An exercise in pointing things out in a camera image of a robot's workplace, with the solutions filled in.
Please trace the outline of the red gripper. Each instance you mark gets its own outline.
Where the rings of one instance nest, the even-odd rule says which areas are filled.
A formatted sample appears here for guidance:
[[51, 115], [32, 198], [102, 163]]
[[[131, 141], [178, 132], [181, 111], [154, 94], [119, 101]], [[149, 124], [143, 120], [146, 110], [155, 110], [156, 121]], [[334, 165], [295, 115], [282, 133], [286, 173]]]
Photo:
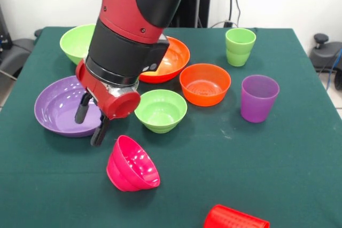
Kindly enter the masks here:
[[141, 97], [136, 90], [136, 85], [117, 88], [98, 80], [86, 69], [84, 60], [79, 62], [75, 73], [85, 89], [85, 94], [81, 98], [74, 120], [77, 124], [84, 122], [89, 101], [93, 100], [102, 112], [100, 125], [94, 131], [90, 141], [91, 146], [98, 147], [102, 144], [110, 120], [127, 117], [137, 108]]

